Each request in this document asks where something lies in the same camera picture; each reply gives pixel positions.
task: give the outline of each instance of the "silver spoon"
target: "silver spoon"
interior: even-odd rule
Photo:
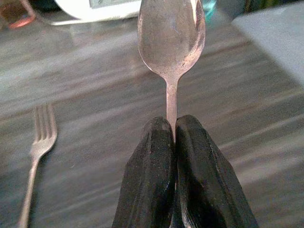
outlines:
[[[177,84],[199,59],[205,35],[200,0],[142,0],[138,49],[147,67],[167,83],[167,120],[174,140]]]

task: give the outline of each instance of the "fork handle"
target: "fork handle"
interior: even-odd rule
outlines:
[[[28,189],[27,189],[27,194],[25,196],[24,203],[23,203],[21,217],[19,220],[19,228],[28,227],[29,210],[30,210],[30,205],[31,205],[31,199],[32,199],[32,194],[33,194],[33,188],[34,188],[34,182],[35,182],[35,176],[36,176],[38,163],[39,163],[39,160],[34,160],[32,162],[32,168],[29,171]]]

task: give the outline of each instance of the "fork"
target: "fork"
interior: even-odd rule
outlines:
[[[54,145],[57,138],[57,127],[53,106],[40,105],[34,108],[35,140],[30,150],[32,167],[29,171],[28,190],[24,199],[19,228],[28,227],[29,210],[33,193],[34,181],[39,161]]]

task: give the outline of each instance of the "gray surface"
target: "gray surface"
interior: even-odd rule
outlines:
[[[38,168],[31,227],[109,227],[143,125],[165,116],[165,83],[139,57],[136,19],[36,21],[2,31],[0,45],[0,227],[15,227],[25,196],[31,108],[50,101],[58,140]],[[303,106],[303,88],[229,23],[208,25],[178,116],[202,122],[262,228],[304,225]]]
[[[303,15],[301,1],[240,16],[232,23],[304,85]]]

